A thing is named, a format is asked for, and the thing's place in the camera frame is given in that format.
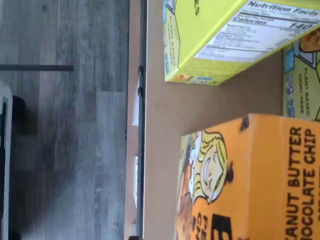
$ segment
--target gray wooden floor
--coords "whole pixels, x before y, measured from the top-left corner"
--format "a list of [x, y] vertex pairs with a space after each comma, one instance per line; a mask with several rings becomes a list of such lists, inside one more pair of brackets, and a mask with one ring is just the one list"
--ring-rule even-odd
[[0, 72], [27, 114], [15, 130], [12, 223], [23, 240], [122, 240], [129, 0], [0, 0]]

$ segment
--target cereal box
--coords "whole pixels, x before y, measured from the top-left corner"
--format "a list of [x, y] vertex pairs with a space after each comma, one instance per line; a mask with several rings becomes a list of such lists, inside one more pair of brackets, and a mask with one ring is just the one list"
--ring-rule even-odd
[[319, 0], [164, 0], [165, 80], [218, 85], [319, 23]]
[[320, 28], [284, 48], [283, 115], [320, 121]]
[[260, 114], [183, 136], [174, 240], [319, 240], [319, 137]]

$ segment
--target orange box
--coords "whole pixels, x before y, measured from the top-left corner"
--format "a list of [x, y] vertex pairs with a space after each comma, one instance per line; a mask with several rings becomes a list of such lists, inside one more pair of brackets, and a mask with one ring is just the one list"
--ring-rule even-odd
[[320, 240], [318, 138], [260, 114], [183, 136], [174, 239]]

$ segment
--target table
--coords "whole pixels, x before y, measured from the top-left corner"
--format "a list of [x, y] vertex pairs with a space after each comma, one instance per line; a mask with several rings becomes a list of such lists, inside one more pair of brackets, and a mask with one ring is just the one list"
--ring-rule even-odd
[[173, 239], [181, 136], [248, 113], [281, 115], [282, 53], [220, 86], [165, 82], [161, 0], [147, 0], [143, 238]]

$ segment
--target yellow box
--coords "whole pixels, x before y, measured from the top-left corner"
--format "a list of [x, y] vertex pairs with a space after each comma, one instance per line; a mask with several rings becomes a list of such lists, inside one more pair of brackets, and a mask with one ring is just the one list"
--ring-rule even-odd
[[164, 0], [165, 80], [218, 85], [319, 23], [319, 0]]
[[320, 28], [286, 46], [283, 115], [320, 121]]
[[319, 137], [260, 114], [183, 136], [174, 240], [319, 240]]

